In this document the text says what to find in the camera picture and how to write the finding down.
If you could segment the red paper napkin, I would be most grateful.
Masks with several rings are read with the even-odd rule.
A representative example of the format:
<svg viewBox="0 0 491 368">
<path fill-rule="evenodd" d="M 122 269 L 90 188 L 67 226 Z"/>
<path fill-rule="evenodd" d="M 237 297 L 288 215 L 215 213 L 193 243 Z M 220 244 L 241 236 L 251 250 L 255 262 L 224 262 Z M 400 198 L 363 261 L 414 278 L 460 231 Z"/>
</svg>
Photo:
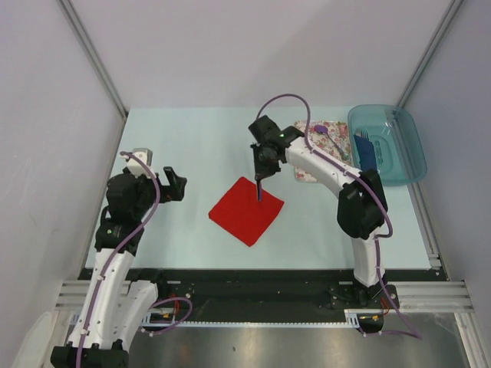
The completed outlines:
<svg viewBox="0 0 491 368">
<path fill-rule="evenodd" d="M 240 177 L 209 211 L 209 218 L 248 247 L 252 247 L 275 221 L 284 201 Z"/>
</svg>

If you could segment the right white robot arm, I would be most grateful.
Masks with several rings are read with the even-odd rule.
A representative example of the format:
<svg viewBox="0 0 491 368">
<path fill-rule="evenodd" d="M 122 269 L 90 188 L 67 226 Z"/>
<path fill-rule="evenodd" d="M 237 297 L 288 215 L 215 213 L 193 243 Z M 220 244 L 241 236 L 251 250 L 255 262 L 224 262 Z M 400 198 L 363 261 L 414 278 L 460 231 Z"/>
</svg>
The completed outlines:
<svg viewBox="0 0 491 368">
<path fill-rule="evenodd" d="M 281 130 L 267 116 L 249 125 L 255 139 L 254 158 L 256 196 L 265 198 L 262 180 L 281 171 L 280 164 L 302 169 L 324 185 L 338 199 L 337 222 L 351 238 L 354 253 L 354 299 L 362 307 L 373 307 L 381 299 L 377 285 L 384 276 L 376 238 L 388 224 L 387 200 L 381 178 L 373 169 L 363 172 L 308 147 L 305 134 L 289 126 Z"/>
</svg>

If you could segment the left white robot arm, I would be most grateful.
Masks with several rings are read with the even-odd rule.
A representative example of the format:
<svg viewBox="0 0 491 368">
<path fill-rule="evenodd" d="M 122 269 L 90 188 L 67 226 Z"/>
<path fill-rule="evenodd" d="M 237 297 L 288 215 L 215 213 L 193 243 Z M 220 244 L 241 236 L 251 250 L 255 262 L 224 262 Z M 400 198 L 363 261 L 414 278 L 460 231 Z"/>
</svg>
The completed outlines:
<svg viewBox="0 0 491 368">
<path fill-rule="evenodd" d="M 157 270 L 131 281 L 127 295 L 121 294 L 150 216 L 159 204 L 183 200 L 186 178 L 170 166 L 163 172 L 166 185 L 157 174 L 128 167 L 108 180 L 91 282 L 67 343 L 51 352 L 53 366 L 126 367 L 130 345 L 147 311 L 168 301 L 170 289 Z"/>
</svg>

